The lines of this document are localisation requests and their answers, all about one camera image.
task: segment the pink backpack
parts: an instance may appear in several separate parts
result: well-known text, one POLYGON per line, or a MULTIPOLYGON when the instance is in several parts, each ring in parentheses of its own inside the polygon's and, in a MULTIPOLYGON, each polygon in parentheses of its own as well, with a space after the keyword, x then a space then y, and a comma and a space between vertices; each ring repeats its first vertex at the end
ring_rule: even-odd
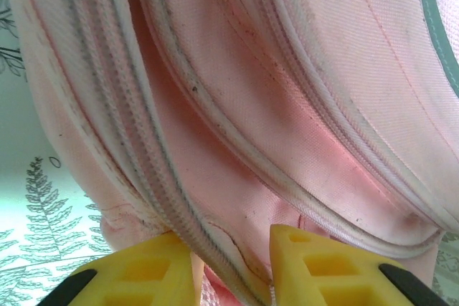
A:
POLYGON ((114 250, 175 231, 202 305, 271 305, 287 224, 431 283, 459 231, 458 0, 11 0, 43 128, 114 250))

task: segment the zipper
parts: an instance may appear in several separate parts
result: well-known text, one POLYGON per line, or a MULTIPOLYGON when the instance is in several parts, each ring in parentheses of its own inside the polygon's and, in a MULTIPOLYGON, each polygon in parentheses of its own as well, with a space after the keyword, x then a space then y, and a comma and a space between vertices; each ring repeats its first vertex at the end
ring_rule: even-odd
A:
MULTIPOLYGON (((235 16, 234 8, 238 8, 241 12, 245 12, 244 6, 247 5, 242 5, 240 3, 240 0, 219 1, 222 5, 222 8, 227 12, 228 21, 232 24, 236 32, 240 33, 240 36, 243 37, 245 35, 246 27, 241 26, 240 21, 245 22, 246 20, 250 21, 251 19, 235 16)), ((277 48, 280 48, 278 48, 278 50, 282 53, 288 52, 290 42, 288 41, 288 38, 284 37, 283 35, 283 28, 281 27, 280 20, 277 18, 277 13, 275 11, 275 7, 273 6, 273 0, 254 0, 254 3, 257 7, 254 11, 259 11, 260 13, 262 13, 261 16, 264 16, 265 22, 269 24, 267 30, 269 31, 271 29, 274 33, 271 35, 268 34, 270 36, 268 37, 266 42, 274 42, 274 44, 277 45, 277 48)), ((247 39, 245 43, 252 48, 257 45, 257 42, 252 42, 250 41, 250 39, 251 37, 247 39)), ((263 59, 263 56, 261 56, 262 53, 257 52, 256 49, 252 49, 252 51, 254 52, 253 54, 259 54, 256 55, 259 60, 263 59)), ((296 63, 296 56, 294 53, 290 54, 288 57, 291 60, 293 60, 292 64, 296 63)), ((278 58, 280 59, 279 61, 281 61, 280 64, 283 64, 283 56, 279 56, 278 58)), ((185 79, 181 80, 180 82, 186 83, 186 81, 187 80, 185 79)), ((308 101, 312 100, 312 106, 314 106, 314 108, 318 110, 319 114, 322 115, 322 121, 324 121, 324 123, 327 123, 325 122, 325 119, 323 119, 323 116, 328 114, 328 110, 322 104, 321 96, 316 93, 313 93, 310 97, 309 94, 307 94, 305 98, 308 99, 308 101)), ((391 244, 389 242, 383 241, 375 237, 374 235, 355 226, 350 221, 346 220, 344 217, 337 214, 335 211, 329 209, 325 204, 316 199, 307 190, 299 186, 282 170, 277 168, 277 166, 275 166, 273 162, 269 161, 269 159, 262 156, 261 153, 257 152, 257 148, 250 147, 250 143, 244 143, 243 140, 246 140, 245 138, 237 139, 237 136, 241 136, 240 133, 237 133, 229 125, 226 125, 224 121, 221 120, 221 118, 223 117, 222 115, 212 114, 212 111, 215 111, 214 109, 217 108, 216 105, 209 104, 204 97, 194 101, 201 103, 199 104, 199 110, 201 112, 203 112, 203 110, 204 112, 207 112, 205 115, 207 117, 210 117, 211 127, 224 128, 224 130, 219 133, 219 136, 221 138, 226 139, 227 145, 229 145, 230 147, 237 148, 237 150, 233 150, 235 154, 238 155, 246 165, 251 167, 252 171, 260 177, 262 183, 264 183, 279 197, 285 199, 289 204, 296 207, 299 210, 299 212, 306 215, 314 224, 325 229, 333 237, 341 240, 342 242, 346 242, 348 244, 352 244, 354 246, 376 252, 383 256, 388 256, 392 258, 408 258, 412 257, 415 254, 421 254, 422 252, 424 252, 425 247, 433 243, 442 233, 441 231, 438 231, 437 233, 433 234, 430 238, 428 238, 424 243, 407 247, 397 244, 391 244)), ((340 133, 337 136, 339 139, 341 139, 341 142, 347 139, 347 137, 343 138, 343 136, 340 135, 340 133)))
POLYGON ((135 40, 129 40, 125 32, 123 18, 130 17, 119 13, 123 1, 127 4, 127 0, 80 0, 73 6, 85 45, 92 52, 95 90, 105 103, 128 164, 133 166, 141 186, 139 192, 233 292, 250 305, 266 305, 212 236, 180 184, 161 132, 146 71, 141 58, 135 57, 140 57, 140 52, 132 43, 135 40))
MULTIPOLYGON (((445 226, 441 220, 433 219, 423 210, 425 204, 415 194, 406 178, 397 172, 396 167, 389 165, 389 158, 383 158, 381 154, 375 151, 369 140, 365 138, 364 131, 358 128, 355 120, 350 118, 349 112, 346 113, 346 107, 352 107, 352 104, 340 105, 338 103, 337 99, 333 97, 332 91, 320 78, 312 61, 309 60, 304 51, 301 51, 302 48, 299 47, 298 40, 294 42, 294 38, 289 37, 289 34, 294 32, 294 25, 289 18, 286 18, 288 16, 279 15, 278 9, 282 9, 283 0, 257 0, 257 3, 277 40, 283 59, 292 72, 297 85, 341 144, 391 193, 417 209, 421 216, 433 221, 438 227, 445 226)), ((400 247, 397 251, 406 252, 407 250, 411 249, 400 247)))
MULTIPOLYGON (((269 0, 258 1, 262 4, 260 7, 266 9, 264 2, 269 0)), ((215 104, 212 96, 200 82, 199 76, 189 63, 187 56, 181 50, 179 39, 176 37, 171 23, 167 1, 143 0, 143 5, 144 12, 147 13, 147 23, 151 33, 156 32, 155 41, 161 42, 163 54, 171 63, 172 75, 176 78, 177 84, 184 95, 189 98, 193 106, 197 107, 197 111, 203 115, 202 117, 208 126, 216 132, 219 139, 227 147, 231 148, 232 152, 276 195, 293 205, 312 222, 327 230, 337 239, 383 256, 409 258, 423 253, 426 246, 435 242, 441 231, 433 234, 425 243, 408 247, 378 239, 330 210, 325 204, 299 186, 255 148, 215 104)), ((316 101, 314 104, 319 106, 320 103, 316 101)))

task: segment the yellow plastic piece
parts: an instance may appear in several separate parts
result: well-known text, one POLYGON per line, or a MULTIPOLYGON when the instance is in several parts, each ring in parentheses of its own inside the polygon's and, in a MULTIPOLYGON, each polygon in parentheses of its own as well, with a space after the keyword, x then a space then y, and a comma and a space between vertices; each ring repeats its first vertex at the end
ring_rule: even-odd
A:
POLYGON ((273 225, 270 258, 278 306, 412 306, 378 268, 402 266, 363 249, 273 225))
POLYGON ((98 273, 70 306, 195 306, 204 263, 173 233, 92 261, 98 273))

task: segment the botanical print fabric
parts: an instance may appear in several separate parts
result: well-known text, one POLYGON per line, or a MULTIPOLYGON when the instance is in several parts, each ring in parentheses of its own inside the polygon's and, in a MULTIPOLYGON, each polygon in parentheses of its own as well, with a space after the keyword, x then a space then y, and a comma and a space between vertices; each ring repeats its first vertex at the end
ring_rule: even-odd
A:
MULTIPOLYGON (((32 306, 110 249, 98 210, 42 132, 8 0, 0 0, 0 133, 0 305, 32 306)), ((456 234, 440 245, 433 286, 459 306, 456 234)))

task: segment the green trim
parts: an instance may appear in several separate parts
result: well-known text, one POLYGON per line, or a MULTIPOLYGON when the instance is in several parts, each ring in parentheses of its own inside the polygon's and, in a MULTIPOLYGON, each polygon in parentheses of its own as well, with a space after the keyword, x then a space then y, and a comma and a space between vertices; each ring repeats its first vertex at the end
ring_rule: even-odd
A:
POLYGON ((443 26, 438 10, 437 0, 421 0, 424 17, 430 33, 430 40, 437 52, 443 71, 449 80, 455 94, 459 97, 459 64, 454 56, 450 41, 443 26))

